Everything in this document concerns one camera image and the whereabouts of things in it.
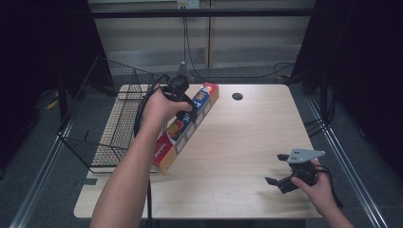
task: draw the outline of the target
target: red box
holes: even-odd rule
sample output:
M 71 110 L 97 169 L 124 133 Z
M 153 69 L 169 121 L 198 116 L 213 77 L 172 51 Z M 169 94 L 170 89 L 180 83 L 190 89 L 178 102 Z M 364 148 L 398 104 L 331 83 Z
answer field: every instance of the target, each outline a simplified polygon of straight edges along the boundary
M 182 121 L 175 120 L 157 140 L 152 163 L 159 173 L 166 174 L 219 97 L 218 85 L 204 83 L 192 99 L 198 108 L 198 119 L 192 123 L 186 114 Z

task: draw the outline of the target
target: black cable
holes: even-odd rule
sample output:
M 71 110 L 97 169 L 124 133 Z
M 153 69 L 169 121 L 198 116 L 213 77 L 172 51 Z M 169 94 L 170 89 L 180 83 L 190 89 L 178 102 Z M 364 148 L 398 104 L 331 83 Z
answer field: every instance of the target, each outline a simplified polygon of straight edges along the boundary
M 277 75 L 277 71 L 276 71 L 276 66 L 278 66 L 278 65 L 293 66 L 293 65 L 295 65 L 295 63 L 276 63 L 276 64 L 273 66 L 273 71 L 276 73 L 276 78 L 275 78 L 275 81 L 273 82 L 273 84 L 276 84 L 276 83 L 277 83 L 277 80 L 278 80 L 278 75 Z
M 330 104 L 329 104 L 327 113 L 328 113 L 328 117 L 327 117 L 328 122 L 327 122 L 325 125 L 321 126 L 319 130 L 317 130 L 317 131 L 315 131 L 314 133 L 310 134 L 309 137 L 313 137 L 313 136 L 315 136 L 317 133 L 319 133 L 320 131 L 324 130 L 326 127 L 328 127 L 328 126 L 330 125 L 330 123 L 331 123 L 332 120 L 334 119 L 335 113 L 336 113 L 336 94 L 335 94 L 334 91 L 333 91 L 332 100 L 330 101 Z M 321 125 L 321 122 L 320 122 L 320 121 L 323 121 L 323 120 L 324 120 L 324 117 L 321 117 L 321 118 L 316 119 L 316 120 L 314 120 L 314 121 L 308 122 L 308 123 L 312 123 L 312 122 L 319 122 L 319 123 L 316 124 L 316 125 L 315 125 L 314 127 L 312 127 L 311 129 L 307 130 L 307 132 L 313 130 L 313 129 L 316 128 L 318 125 Z
M 189 44 L 189 35 L 188 35 L 188 31 L 187 31 L 187 20 L 185 17 L 183 17 L 183 30 L 184 30 L 184 53 L 186 53 L 186 43 L 187 43 L 187 52 L 189 53 L 189 58 L 190 58 L 190 62 L 192 64 L 193 70 L 195 71 L 196 75 L 193 74 L 192 72 L 189 71 L 189 73 L 197 78 L 202 79 L 203 81 L 207 82 L 207 83 L 211 83 L 214 84 L 211 81 L 206 80 L 204 77 L 202 77 L 200 75 L 200 73 L 196 70 L 195 65 L 193 63 L 193 57 L 192 57 L 192 53 L 190 52 L 190 44 Z

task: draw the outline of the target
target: gray floor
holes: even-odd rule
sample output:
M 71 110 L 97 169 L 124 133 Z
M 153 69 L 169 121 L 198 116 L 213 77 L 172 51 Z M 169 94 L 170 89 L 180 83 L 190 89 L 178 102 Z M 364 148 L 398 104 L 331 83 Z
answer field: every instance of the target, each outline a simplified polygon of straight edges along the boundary
M 200 70 L 200 75 L 218 84 L 272 84 L 274 76 L 253 78 L 272 72 L 271 67 L 237 67 Z M 193 83 L 201 80 L 194 78 Z M 301 92 L 301 85 L 291 85 L 290 90 L 302 120 L 314 120 L 307 97 Z M 51 95 L 39 101 L 45 104 Z M 56 138 L 60 124 L 58 106 L 51 110 L 39 110 L 37 122 L 21 143 L 14 158 L 6 168 L 6 176 L 0 180 L 0 227 L 8 227 L 21 205 L 36 175 L 46 159 Z M 403 218 L 403 181 L 377 154 L 375 146 L 359 132 L 359 125 L 343 108 L 336 104 L 335 118 L 331 124 L 363 184 L 390 227 L 401 227 Z M 349 181 L 342 171 L 332 148 L 322 133 L 311 137 L 314 149 L 325 150 L 327 155 L 321 162 L 328 166 L 335 177 L 335 188 L 344 203 L 343 212 L 356 227 L 372 227 Z M 80 194 L 82 180 L 87 170 L 65 147 L 61 150 L 46 187 L 38 200 L 27 227 L 87 227 L 89 220 L 73 215 L 75 201 Z M 308 219 L 306 227 L 326 227 L 323 219 Z M 161 227 L 300 227 L 298 221 L 278 220 L 163 220 Z

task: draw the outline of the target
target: black controller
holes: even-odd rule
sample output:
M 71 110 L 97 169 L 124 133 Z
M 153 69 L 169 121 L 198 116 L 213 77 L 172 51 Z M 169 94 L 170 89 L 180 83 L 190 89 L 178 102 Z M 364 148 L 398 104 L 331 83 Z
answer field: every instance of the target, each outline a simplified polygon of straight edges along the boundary
M 279 154 L 278 159 L 280 161 L 287 162 L 289 156 L 284 154 Z M 303 163 L 288 163 L 292 169 L 292 173 L 289 177 L 286 177 L 282 180 L 276 180 L 271 178 L 266 178 L 267 183 L 270 185 L 275 185 L 279 188 L 282 194 L 294 191 L 298 189 L 292 182 L 292 177 L 297 177 L 303 181 L 305 181 L 310 186 L 313 186 L 317 183 L 317 170 L 315 166 L 310 162 Z
M 189 82 L 185 76 L 178 75 L 175 78 L 168 79 L 166 85 L 161 86 L 161 91 L 166 99 L 172 102 L 188 102 L 192 105 L 192 110 L 189 113 L 192 122 L 195 122 L 198 118 L 198 108 L 195 103 L 186 94 L 186 90 L 189 88 Z M 185 111 L 180 111 L 176 114 L 179 120 L 183 120 Z

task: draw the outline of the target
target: metal rack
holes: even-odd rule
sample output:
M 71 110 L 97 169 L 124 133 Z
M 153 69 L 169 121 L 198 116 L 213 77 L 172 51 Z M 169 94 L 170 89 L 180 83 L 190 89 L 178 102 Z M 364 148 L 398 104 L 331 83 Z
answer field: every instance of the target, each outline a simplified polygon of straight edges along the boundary
M 91 172 L 117 166 L 134 139 L 139 104 L 157 77 L 97 57 L 58 133 Z

